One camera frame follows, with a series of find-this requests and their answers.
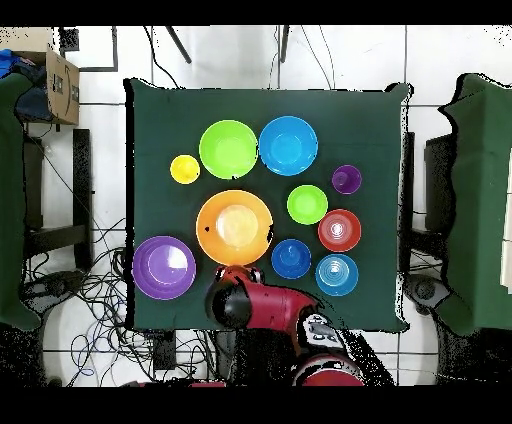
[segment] blue bowl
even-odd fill
[[[262,162],[279,175],[297,175],[315,160],[318,139],[306,121],[295,116],[281,116],[269,122],[260,134]]]
[[[283,278],[300,278],[311,266],[311,252],[299,240],[283,240],[272,251],[272,266]]]
[[[359,271],[356,263],[340,253],[328,255],[316,267],[316,283],[329,296],[345,296],[357,284]]]

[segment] orange bowl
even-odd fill
[[[272,215],[265,203],[243,190],[210,197],[196,221],[199,245],[223,265],[248,265],[258,260],[272,240]]]

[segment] large green bowl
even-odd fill
[[[201,137],[199,157],[204,167],[217,178],[240,178],[258,160],[258,140],[241,122],[218,121]]]

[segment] dark green cloth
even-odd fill
[[[205,314],[204,297],[217,266],[201,250],[195,223],[201,206],[214,194],[241,189],[260,197],[270,209],[275,237],[256,262],[270,285],[309,292],[325,302],[324,313],[337,327],[401,331],[406,325],[395,314],[397,276],[397,200],[401,153],[400,104],[408,87],[390,92],[269,91],[269,90],[164,90],[131,80],[134,95],[135,248],[149,237],[171,235],[185,242],[197,263],[191,288],[171,301],[158,301],[135,289],[135,327],[139,329],[214,329]],[[174,157],[190,154],[199,159],[203,132],[216,121],[234,119],[247,124],[258,137],[264,126],[282,115],[306,120],[318,136],[318,156],[303,173],[283,177],[258,160],[244,177],[221,180],[201,167],[190,185],[175,182],[169,173]],[[331,185],[332,172],[342,164],[357,166],[361,188],[343,196]],[[314,184],[327,194],[329,210],[345,208],[362,224],[359,244],[348,252],[359,267],[355,290],[330,297],[318,288],[315,268],[328,255],[317,235],[317,225],[295,223],[286,199],[293,188]],[[279,277],[270,257],[275,245],[297,238],[312,253],[309,272],[297,280]]]
[[[23,128],[14,115],[21,94],[32,83],[23,75],[0,79],[0,322],[21,330],[40,324],[36,313],[19,300],[25,231]]]
[[[455,221],[448,237],[447,282],[455,294],[437,312],[459,335],[512,328],[512,295],[500,285],[512,147],[512,90],[476,74],[444,111],[457,126],[452,168]]]

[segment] plastic bowl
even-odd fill
[[[269,122],[260,134],[262,162],[279,175],[297,175],[315,160],[318,140],[306,121],[295,116],[281,116]]]
[[[299,240],[283,240],[272,251],[272,267],[283,278],[300,278],[310,266],[311,252]]]
[[[361,239],[361,223],[345,209],[328,212],[318,224],[318,238],[332,252],[346,252]]]
[[[157,236],[144,241],[135,251],[132,275],[146,296],[170,300],[190,288],[196,275],[196,263],[181,240]]]
[[[215,262],[247,265],[268,249],[273,236],[272,215],[254,194],[227,190],[203,205],[196,221],[199,245]]]
[[[316,267],[316,282],[329,296],[345,296],[357,285],[359,271],[347,255],[333,253],[323,258]]]
[[[327,212],[327,196],[318,187],[301,185],[292,190],[286,207],[295,222],[311,225],[320,221]]]
[[[190,155],[176,156],[171,162],[171,176],[180,184],[193,183],[200,171],[199,162]]]
[[[204,167],[217,178],[240,178],[258,160],[258,140],[254,132],[241,122],[218,121],[201,137],[199,157]]]
[[[361,171],[352,165],[342,165],[332,174],[332,185],[338,193],[355,193],[362,182]]]

